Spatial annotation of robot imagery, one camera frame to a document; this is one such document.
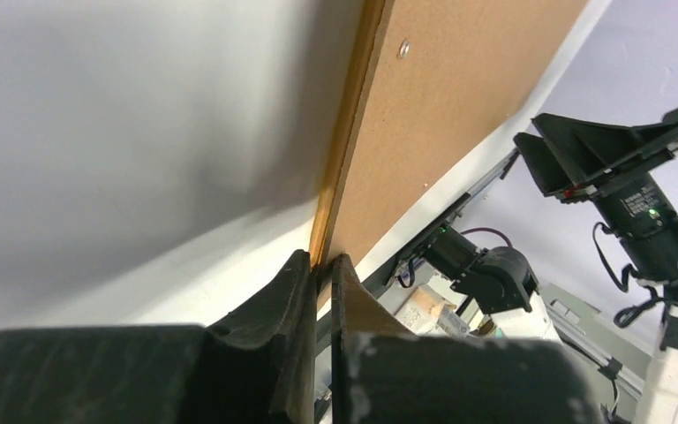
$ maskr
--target white wall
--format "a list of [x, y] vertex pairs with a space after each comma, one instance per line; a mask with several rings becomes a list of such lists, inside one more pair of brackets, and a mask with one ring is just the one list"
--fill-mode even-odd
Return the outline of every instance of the white wall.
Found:
[[[678, 1], [614, 1], [550, 94], [543, 111], [620, 125], [657, 122], [678, 106]], [[678, 211], [678, 159], [653, 176]], [[576, 294], [610, 318], [648, 297], [633, 287], [617, 291], [591, 242], [600, 219], [590, 204], [562, 205], [544, 199], [523, 161], [496, 185], [487, 200], [468, 210], [463, 226], [490, 225], [505, 231], [539, 278]], [[619, 243], [601, 235], [619, 272], [629, 261]], [[660, 307], [630, 327], [650, 344]]]
[[307, 248], [361, 4], [0, 2], [0, 326], [212, 322]]

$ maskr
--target metal screw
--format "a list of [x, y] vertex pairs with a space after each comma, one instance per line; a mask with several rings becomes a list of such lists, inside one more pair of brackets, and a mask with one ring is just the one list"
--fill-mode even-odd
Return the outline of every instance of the metal screw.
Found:
[[402, 42], [402, 47], [399, 48], [399, 58], [404, 59], [409, 54], [411, 42], [409, 40], [404, 40]]

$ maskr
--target black plastic housing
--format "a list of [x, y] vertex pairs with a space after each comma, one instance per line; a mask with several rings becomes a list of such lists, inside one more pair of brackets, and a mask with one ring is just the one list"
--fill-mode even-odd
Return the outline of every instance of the black plastic housing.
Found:
[[542, 137], [520, 132], [514, 142], [539, 190], [566, 203], [612, 193], [673, 159], [668, 146], [678, 140], [678, 118], [620, 126], [543, 113], [532, 122]]

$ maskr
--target cardboard panel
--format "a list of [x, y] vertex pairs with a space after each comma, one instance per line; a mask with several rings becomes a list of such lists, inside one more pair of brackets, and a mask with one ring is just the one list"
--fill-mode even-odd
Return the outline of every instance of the cardboard panel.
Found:
[[[585, 3], [387, 2], [377, 36], [358, 36], [371, 63], [357, 113], [343, 123], [349, 137], [335, 140], [349, 148], [336, 150], [339, 170], [328, 169], [338, 177], [329, 217], [317, 219], [327, 224], [323, 237], [314, 232], [323, 246], [317, 241], [312, 253], [360, 261], [427, 187], [518, 110]], [[404, 40], [410, 49], [400, 58]]]

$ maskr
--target wooden board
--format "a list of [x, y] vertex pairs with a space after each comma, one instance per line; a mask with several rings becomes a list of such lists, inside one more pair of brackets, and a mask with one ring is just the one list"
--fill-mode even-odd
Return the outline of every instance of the wooden board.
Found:
[[518, 110], [585, 3], [368, 0], [313, 227], [314, 260], [346, 252], [360, 261]]

